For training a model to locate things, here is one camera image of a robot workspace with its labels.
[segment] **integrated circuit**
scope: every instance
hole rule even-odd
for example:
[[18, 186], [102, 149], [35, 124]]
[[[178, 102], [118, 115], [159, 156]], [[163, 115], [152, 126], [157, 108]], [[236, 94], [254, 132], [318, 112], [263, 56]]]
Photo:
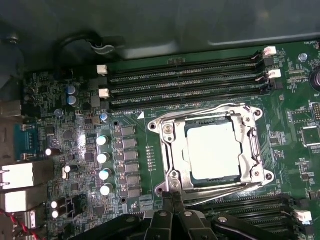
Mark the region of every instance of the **integrated circuit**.
[[79, 191], [79, 184], [78, 183], [71, 184], [71, 191]]
[[86, 162], [93, 162], [95, 160], [94, 158], [95, 158], [95, 156], [92, 152], [87, 152], [84, 154], [84, 160]]
[[86, 125], [92, 124], [92, 119], [91, 118], [85, 119], [84, 124]]
[[119, 140], [117, 143], [114, 144], [115, 149], [130, 149], [136, 146], [137, 146], [136, 139]]
[[45, 128], [45, 134], [47, 136], [54, 136], [56, 134], [56, 128], [55, 126], [47, 126]]
[[320, 145], [320, 133], [318, 126], [306, 126], [301, 129], [303, 145], [312, 147]]
[[66, 140], [73, 139], [73, 137], [74, 137], [74, 133], [71, 130], [67, 130], [63, 133], [63, 138]]
[[120, 152], [114, 156], [114, 159], [117, 161], [137, 160], [138, 152], [137, 151]]
[[138, 198], [140, 196], [141, 196], [141, 187], [140, 186], [129, 187], [129, 189], [128, 189], [128, 197], [129, 198]]
[[119, 127], [113, 132], [113, 136], [118, 137], [126, 137], [131, 136], [136, 133], [135, 128], [133, 126]]
[[140, 185], [140, 175], [129, 175], [126, 177], [128, 186]]
[[129, 173], [136, 173], [139, 171], [139, 163], [130, 162], [125, 165], [125, 171]]
[[96, 206], [93, 208], [93, 212], [95, 215], [102, 217], [105, 214], [105, 207], [104, 206]]

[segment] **ram slot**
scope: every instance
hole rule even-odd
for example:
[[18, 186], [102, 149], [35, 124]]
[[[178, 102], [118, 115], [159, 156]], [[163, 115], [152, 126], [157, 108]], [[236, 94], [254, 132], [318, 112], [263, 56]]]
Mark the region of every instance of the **ram slot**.
[[172, 72], [163, 72], [156, 75], [142, 75], [126, 78], [126, 80], [121, 79], [109, 79], [109, 84], [113, 87], [127, 87], [135, 86], [139, 83], [141, 86], [153, 84], [163, 84], [173, 81], [174, 79], [181, 77], [199, 77], [205, 76], [208, 74], [215, 76], [231, 75], [231, 74], [254, 74], [258, 71], [254, 64], [251, 65], [237, 65], [237, 66], [220, 66], [220, 67], [210, 67], [210, 68], [198, 68], [198, 69], [189, 69], [189, 70], [176, 70]]
[[213, 209], [215, 211], [218, 211], [221, 209], [246, 208], [250, 206], [287, 204], [290, 200], [291, 197], [286, 194], [279, 194], [274, 196], [244, 197], [240, 199], [225, 200], [222, 202], [207, 203], [201, 206], [191, 206], [188, 207], [188, 209], [201, 212], [206, 212]]
[[216, 59], [199, 62], [185, 62], [178, 65], [153, 66], [147, 68], [138, 68], [126, 71], [118, 71], [112, 74], [114, 81], [125, 81], [130, 79], [143, 80], [146, 78], [158, 78], [168, 76], [176, 71], [188, 71], [202, 68], [215, 68], [225, 65], [247, 65], [255, 64], [257, 58], [255, 56], [233, 57], [226, 59]]
[[243, 98], [248, 96], [255, 96], [266, 94], [270, 90], [268, 85], [262, 87], [250, 88], [250, 89], [237, 89], [227, 92], [219, 92], [213, 94], [208, 92], [207, 94], [191, 95], [191, 96], [178, 96], [175, 98], [165, 98], [161, 100], [149, 100], [139, 102], [111, 102], [112, 111], [125, 111], [125, 110], [142, 110], [148, 108], [160, 108], [169, 107], [181, 104], [192, 104], [209, 101], [217, 101], [224, 99]]
[[212, 82], [203, 82], [203, 83], [194, 83], [188, 85], [179, 85], [179, 86], [172, 86], [168, 88], [157, 88], [157, 89], [149, 89], [148, 92], [126, 92], [119, 96], [119, 94], [113, 94], [113, 99], [120, 101], [132, 98], [151, 98], [159, 95], [173, 95], [173, 94], [185, 94], [191, 90], [193, 92], [196, 91], [204, 91], [211, 89], [212, 87], [217, 88], [228, 88], [228, 87], [240, 87], [246, 85], [259, 85], [261, 81], [256, 81], [256, 78], [250, 79], [234, 79], [230, 80], [220, 80], [220, 81], [212, 81]]

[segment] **capacitor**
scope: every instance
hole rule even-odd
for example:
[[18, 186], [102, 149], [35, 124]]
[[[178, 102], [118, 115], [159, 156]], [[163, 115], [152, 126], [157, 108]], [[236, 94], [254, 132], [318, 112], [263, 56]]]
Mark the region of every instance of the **capacitor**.
[[59, 148], [48, 148], [45, 150], [45, 155], [47, 156], [60, 156], [61, 150]]
[[63, 170], [65, 171], [66, 174], [74, 173], [79, 170], [79, 166], [78, 165], [67, 165], [63, 168]]
[[54, 110], [54, 115], [59, 119], [64, 115], [64, 111], [60, 108]]
[[30, 96], [30, 95], [25, 95], [24, 96], [24, 101], [27, 103], [34, 103], [36, 101], [34, 96]]
[[62, 197], [58, 200], [55, 200], [53, 202], [51, 202], [51, 208], [52, 209], [56, 209], [56, 208], [60, 208], [62, 206], [66, 205], [66, 198]]
[[56, 218], [66, 214], [66, 213], [67, 213], [67, 207], [66, 206], [62, 206], [62, 207], [59, 207], [59, 208], [57, 208], [56, 210], [54, 210], [52, 212], [52, 217], [54, 219], [56, 219]]
[[66, 102], [72, 106], [72, 107], [77, 107], [79, 105], [79, 100], [77, 97], [75, 96], [69, 96], [67, 99], [66, 99]]
[[70, 85], [70, 86], [67, 86], [67, 87], [66, 87], [66, 93], [67, 93], [68, 95], [77, 95], [77, 94], [78, 94], [78, 91], [77, 91], [77, 89], [75, 88], [75, 86]]
[[106, 113], [101, 113], [100, 114], [100, 119], [104, 122], [104, 123], [106, 123], [107, 122], [107, 120], [108, 120], [108, 114], [106, 114]]
[[311, 73], [309, 82], [314, 90], [320, 92], [320, 69], [315, 70], [313, 73]]
[[112, 192], [113, 188], [114, 187], [111, 183], [106, 183], [100, 188], [100, 193], [102, 194], [102, 196], [108, 196]]
[[96, 139], [96, 144], [98, 144], [99, 146], [103, 146], [105, 145], [106, 143], [108, 143], [108, 137], [106, 136], [99, 136], [97, 139]]
[[99, 172], [99, 178], [103, 181], [107, 180], [111, 176], [112, 172], [109, 168], [105, 168]]
[[100, 164], [104, 164], [106, 161], [110, 160], [110, 154], [107, 152], [101, 153], [96, 157], [96, 160]]
[[35, 90], [32, 87], [26, 87], [23, 91], [25, 94], [28, 94], [28, 95], [35, 94]]

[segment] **white capacitor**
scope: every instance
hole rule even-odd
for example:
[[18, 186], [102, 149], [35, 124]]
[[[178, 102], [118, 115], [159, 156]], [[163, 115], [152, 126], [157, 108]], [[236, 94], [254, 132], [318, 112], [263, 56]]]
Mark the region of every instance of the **white capacitor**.
[[58, 211], [53, 211], [53, 212], [52, 212], [52, 217], [53, 217], [54, 219], [56, 219], [57, 217], [59, 217]]
[[58, 203], [56, 201], [53, 201], [51, 203], [51, 208], [56, 209], [58, 207]]
[[108, 161], [110, 159], [110, 155], [109, 153], [105, 152], [105, 153], [101, 153], [96, 157], [96, 160], [98, 161], [98, 163], [100, 164], [104, 164], [106, 161]]
[[99, 146], [103, 146], [108, 142], [108, 138], [106, 136], [99, 136], [96, 139], [96, 144], [98, 144]]
[[111, 175], [111, 170], [108, 168], [105, 168], [99, 172], [99, 178], [103, 181], [107, 180], [110, 175]]
[[75, 96], [69, 96], [66, 99], [66, 102], [72, 107], [77, 107], [79, 105], [79, 100]]
[[113, 189], [113, 186], [110, 183], [106, 183], [100, 188], [100, 193], [102, 196], [108, 196]]

